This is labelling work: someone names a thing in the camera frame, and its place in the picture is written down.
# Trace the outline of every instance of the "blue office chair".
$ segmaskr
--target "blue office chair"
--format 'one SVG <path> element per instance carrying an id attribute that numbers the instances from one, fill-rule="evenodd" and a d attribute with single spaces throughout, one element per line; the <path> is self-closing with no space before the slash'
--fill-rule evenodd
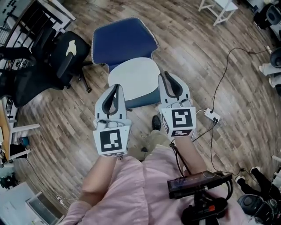
<path id="1" fill-rule="evenodd" d="M 152 59 L 152 53 L 159 44 L 138 18 L 127 18 L 100 27 L 94 31 L 92 60 L 94 64 L 107 64 L 111 72 L 119 64 L 133 58 Z M 125 101 L 126 108 L 136 108 L 160 101 L 158 88 L 139 98 Z"/>

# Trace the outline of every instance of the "chair armrest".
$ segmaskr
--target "chair armrest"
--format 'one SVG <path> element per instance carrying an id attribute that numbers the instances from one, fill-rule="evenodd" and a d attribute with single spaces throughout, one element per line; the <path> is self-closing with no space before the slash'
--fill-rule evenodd
<path id="1" fill-rule="evenodd" d="M 70 52 L 64 59 L 64 61 L 62 62 L 61 66 L 58 68 L 57 71 L 57 76 L 58 78 L 61 78 L 62 75 L 65 73 L 65 71 L 67 70 L 67 68 L 69 67 L 69 64 L 71 62 L 73 58 L 73 54 Z"/>

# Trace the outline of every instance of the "wooden floor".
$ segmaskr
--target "wooden floor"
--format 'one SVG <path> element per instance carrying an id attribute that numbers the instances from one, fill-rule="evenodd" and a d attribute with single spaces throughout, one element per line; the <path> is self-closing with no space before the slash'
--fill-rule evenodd
<path id="1" fill-rule="evenodd" d="M 159 41 L 154 60 L 187 82 L 194 106 L 200 110 L 212 108 L 212 97 L 229 50 L 241 47 L 259 52 L 272 45 L 265 32 L 253 25 L 253 15 L 245 5 L 240 5 L 227 23 L 213 27 L 214 16 L 208 10 L 198 12 L 199 4 L 198 0 L 68 0 L 65 7 L 77 18 L 69 29 L 89 44 L 96 28 L 122 18 L 140 18 Z M 271 155 L 277 153 L 275 143 L 281 135 L 281 102 L 268 77 L 258 70 L 259 65 L 269 61 L 269 56 L 267 52 L 248 55 L 241 50 L 230 55 L 215 103 L 221 121 L 214 131 L 213 161 L 221 170 L 238 173 L 243 167 L 249 170 L 261 166 L 270 178 L 277 169 Z M 18 115 L 18 126 L 41 124 L 28 134 L 28 160 L 44 186 L 25 159 L 16 160 L 16 172 L 35 191 L 49 196 L 62 212 L 65 208 L 54 195 L 77 198 L 83 178 L 98 157 L 92 135 L 94 106 L 108 88 L 108 72 L 99 65 L 89 66 L 84 72 L 93 89 L 90 94 L 74 79 L 71 89 L 44 91 Z M 128 112 L 133 122 L 129 149 L 145 146 L 151 118 L 156 113 L 155 105 Z M 211 125 L 200 112 L 197 135 Z M 211 134 L 206 134 L 195 146 L 213 171 L 210 138 Z M 241 174 L 253 183 L 246 173 Z M 237 197 L 241 193 L 235 187 Z"/>

